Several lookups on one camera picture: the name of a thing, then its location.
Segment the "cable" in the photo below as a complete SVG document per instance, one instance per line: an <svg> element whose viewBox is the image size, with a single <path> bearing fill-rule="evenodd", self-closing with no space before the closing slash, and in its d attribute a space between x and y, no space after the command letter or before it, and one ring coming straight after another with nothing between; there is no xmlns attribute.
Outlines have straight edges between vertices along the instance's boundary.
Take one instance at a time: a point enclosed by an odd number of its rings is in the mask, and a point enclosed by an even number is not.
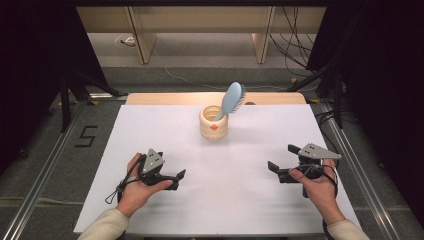
<svg viewBox="0 0 424 240"><path fill-rule="evenodd" d="M125 175L125 178L119 183L119 185L116 187L115 191L113 193L111 193L106 199L105 202L107 204L112 204L113 199L115 198L116 195L118 195L118 203L121 201L121 197L122 197L122 192L125 189L125 186L127 186L128 184L132 183L132 182L136 182L139 181L138 179L136 180L132 180L132 181L128 181L128 178L131 175L131 172L134 170L134 168L137 166L137 164L140 163L141 161L141 157L139 159L137 159L137 161L135 161L135 163L131 166L130 170L128 170L127 174Z"/></svg>
<svg viewBox="0 0 424 240"><path fill-rule="evenodd" d="M156 50L155 50L154 48L153 48L152 50L153 50L154 54L155 54L155 55L156 55L156 56L160 59L160 61L164 62L164 61L163 61L163 59L162 59L162 57L161 57L161 56L159 56L159 54L156 52ZM217 90L227 90L227 89L228 89L227 87L215 87L215 86L208 85L208 84L195 83L195 82L189 81L189 80L187 80L187 79L185 79L185 78L183 78L183 77L174 76L173 74L171 74L171 73L169 72L168 67L164 67L164 68L165 68L165 72L166 72L166 73L167 73L170 77L175 78L175 79L182 80L182 81L184 81L184 82L186 82L186 83L188 83L188 84L194 85L194 86L208 87L208 88L217 89ZM287 90L287 88L277 87L277 86L272 86L272 85L263 85L263 86L245 86L245 88L246 88L246 89L273 88L273 89L278 89L278 90Z"/></svg>
<svg viewBox="0 0 424 240"><path fill-rule="evenodd" d="M322 165L323 167L325 166L325 167L329 167L329 168L331 168L332 170L333 170L333 173L334 173L334 179L333 178L331 178L330 176L328 176L328 174L326 174L324 171L322 171L321 173L322 173L322 175L323 176L325 176L332 184L333 184L333 186L334 186L334 198L336 198L337 197L337 193L338 193L338 178L337 178L337 174L336 174L336 171L332 168L332 167L330 167L330 166L328 166L328 165ZM325 235L326 235L326 237L327 237L327 239L328 240L335 240L331 235L330 235L330 233L328 232L328 229L327 229L327 223L324 221L324 219L322 219L322 228L323 228L323 230L324 230L324 233L325 233Z"/></svg>
<svg viewBox="0 0 424 240"><path fill-rule="evenodd" d="M1 204L21 204L24 200L23 197L1 197ZM59 201L51 198L39 198L37 204L42 205L69 205L69 206L81 206L84 202L71 202L71 201Z"/></svg>
<svg viewBox="0 0 424 240"><path fill-rule="evenodd" d="M293 18L294 18L294 24L293 24L293 26L292 26L292 24L291 24L291 21L290 21L290 19L289 19L289 17L288 17L288 15L287 15L287 13L286 13L286 10L285 10L285 8L283 7L283 12L284 12L284 15L286 16L286 19L287 19L287 22L289 23L289 26L290 26L290 29L291 29L291 31L292 31L292 35L290 36L290 42L291 42L291 39L293 38L293 36L295 36L296 37L296 39L297 39L297 44L299 45L299 46L302 46L302 43L300 42L300 40L299 40L299 37L298 37L298 35L297 35L297 14L298 14L298 12L299 12L299 8L298 7L293 7ZM303 61L305 62L305 64L307 64L307 61L305 60L305 57L303 56L303 54L302 54L302 51L301 51L301 48L299 48L299 52L300 52L300 55L302 56L302 58L303 58Z"/></svg>
<svg viewBox="0 0 424 240"><path fill-rule="evenodd" d="M281 37L281 38L282 38L285 42L287 42L288 44L293 45L294 47L300 47L300 48L303 48L303 49L305 49L305 50L312 51L312 49L310 49L310 48L303 47L303 46L299 46L299 45L296 45L296 44L294 44L294 43L289 42L286 38L284 38L284 36L283 36L283 34L282 34L282 33L280 33L280 37Z"/></svg>
<svg viewBox="0 0 424 240"><path fill-rule="evenodd" d="M306 34L306 37L308 37L309 41L311 41L312 45L314 45L314 41L309 37L309 34Z"/></svg>
<svg viewBox="0 0 424 240"><path fill-rule="evenodd" d="M326 121L328 121L328 120L330 120L331 118L333 118L334 116L333 115L331 115L331 116L327 116L327 115L329 115L329 114L333 114L333 110L331 110L331 111L328 111L328 112L325 112L325 113L320 113L320 114L317 114L317 115L315 115L315 117L319 117L319 116L321 116L321 118L320 118L320 120L318 121L318 128L319 128L319 130L321 131L321 133L322 133L322 135L328 140L328 142L331 144L331 146L333 147L333 149L334 149L334 151L338 154L339 153L339 151L337 150L337 148L336 148L336 145L333 143L333 141L331 141L331 139L330 139L330 137L327 135L327 133L325 133L323 130L322 130L322 124L324 124Z"/></svg>
<svg viewBox="0 0 424 240"><path fill-rule="evenodd" d="M295 73L295 72L293 72L290 68L289 68L289 66L288 66L288 64L287 64L287 58L288 59L290 59L290 60L292 60L293 62L295 62L296 64L298 64L299 66L301 66L301 67L303 67L303 68L306 68L306 66L303 64L303 63L301 63L301 62L299 62L297 59L295 59L293 56L291 56L288 52L287 52L287 50L284 50L276 41L275 41L275 39L272 37L272 35L270 34L269 35L270 36L270 38L271 38L271 40L274 42L274 45L277 47L277 49L285 56L285 65L286 65L286 68L287 68L287 70L289 70L289 72L290 73L292 73L293 75L297 75L297 76L301 76L301 77L309 77L309 75L303 75L303 74L298 74L298 73Z"/></svg>

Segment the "sleeve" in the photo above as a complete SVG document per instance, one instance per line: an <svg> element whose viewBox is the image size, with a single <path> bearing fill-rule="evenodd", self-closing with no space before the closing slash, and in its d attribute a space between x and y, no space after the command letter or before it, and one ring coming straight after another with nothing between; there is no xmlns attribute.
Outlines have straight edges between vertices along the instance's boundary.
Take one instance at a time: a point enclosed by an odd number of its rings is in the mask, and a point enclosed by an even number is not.
<svg viewBox="0 0 424 240"><path fill-rule="evenodd" d="M116 240L128 228L130 219L117 209L104 211L84 232L78 240Z"/></svg>
<svg viewBox="0 0 424 240"><path fill-rule="evenodd" d="M327 226L330 235L336 240L369 240L368 236L350 220L344 220Z"/></svg>

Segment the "human hand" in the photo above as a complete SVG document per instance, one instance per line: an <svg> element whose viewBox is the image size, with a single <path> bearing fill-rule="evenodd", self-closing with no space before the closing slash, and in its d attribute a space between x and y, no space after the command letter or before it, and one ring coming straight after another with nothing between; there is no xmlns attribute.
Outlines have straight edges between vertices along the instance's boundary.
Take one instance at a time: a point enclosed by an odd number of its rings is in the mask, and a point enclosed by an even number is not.
<svg viewBox="0 0 424 240"><path fill-rule="evenodd" d="M332 159L324 159L322 165L326 166L324 167L324 173L334 180L334 161ZM309 179L297 169L291 169L289 173L294 179L303 184L309 199L321 213L327 225L346 219L337 204L335 186L327 177L321 176L317 179Z"/></svg>
<svg viewBox="0 0 424 240"><path fill-rule="evenodd" d="M127 165L127 171L131 169L131 167L140 158L140 156L141 154L137 153L131 159L131 161ZM140 165L137 164L137 166L130 173L130 177L131 176L137 177L137 171L139 166ZM128 218L131 218L131 216L139 208L143 207L147 203L147 200L153 194L159 192L160 190L164 190L171 185L172 185L171 180L162 181L152 186L147 186L142 181L135 181L135 182L129 183L126 185L122 198L119 201L118 205L116 206L116 209L118 209Z"/></svg>

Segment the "white paper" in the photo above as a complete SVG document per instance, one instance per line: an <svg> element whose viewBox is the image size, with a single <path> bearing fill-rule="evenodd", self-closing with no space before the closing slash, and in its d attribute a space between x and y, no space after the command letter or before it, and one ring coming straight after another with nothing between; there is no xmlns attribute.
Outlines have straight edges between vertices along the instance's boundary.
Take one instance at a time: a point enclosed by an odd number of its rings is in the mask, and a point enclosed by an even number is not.
<svg viewBox="0 0 424 240"><path fill-rule="evenodd" d="M186 169L177 191L161 191L131 219L127 233L144 236L289 236L322 233L322 217L300 184L280 184L268 170L298 165L287 145L326 148L308 105L244 105L229 116L228 135L200 135L205 106L122 106L74 229L81 233L104 210L128 161L149 148L164 152L161 174ZM338 203L359 226L339 181Z"/></svg>

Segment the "gray floor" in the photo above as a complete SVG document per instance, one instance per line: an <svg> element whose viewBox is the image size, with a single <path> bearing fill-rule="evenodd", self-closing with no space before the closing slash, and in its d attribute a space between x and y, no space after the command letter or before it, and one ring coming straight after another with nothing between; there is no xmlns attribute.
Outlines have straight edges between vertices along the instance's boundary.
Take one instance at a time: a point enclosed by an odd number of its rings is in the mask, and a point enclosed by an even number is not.
<svg viewBox="0 0 424 240"><path fill-rule="evenodd" d="M282 91L291 86L291 78L296 77L299 80L303 78L288 71L285 58L272 43L268 48L266 63L257 64L249 35L159 35L156 42L156 54L152 55L147 65L138 63L134 48L120 45L117 41L119 38L127 37L125 34L90 35L110 86L121 92L225 91L225 88L233 81L245 84L248 91ZM298 59L302 59L298 49L292 48L291 53ZM293 62L289 62L288 66L295 73L309 74L308 71L295 66ZM315 97L313 89L316 84L305 87L306 91L302 91L305 98ZM91 92L101 92L96 88L89 89ZM8 229L8 224L21 206L22 200L31 191L59 138L61 129L59 102L58 98L51 105L51 115L46 115L31 142L26 146L29 157L16 159L0 177L0 231L2 233ZM82 107L63 152L20 234L20 239L77 238L73 233L73 227L97 171L119 108L125 102L102 100L96 104L84 104ZM316 114L323 111L323 104L310 106ZM73 105L74 112L76 109L78 109L77 105ZM343 131L384 208L389 213L400 239L424 239L422 227L398 193L390 177L384 169L377 166L378 157L360 123L355 121L355 116L351 112L344 113L343 125ZM78 148L76 145L89 142L88 139L80 139L85 126L97 126L86 132L96 138L91 147ZM322 129L340 150L328 122L322 126ZM334 150L329 141L327 146ZM371 239L384 239L382 230L350 166L342 162L338 170L352 206L362 223L362 228ZM141 239L141 237L128 236L127 239ZM324 237L305 236L289 239L315 240L324 239Z"/></svg>

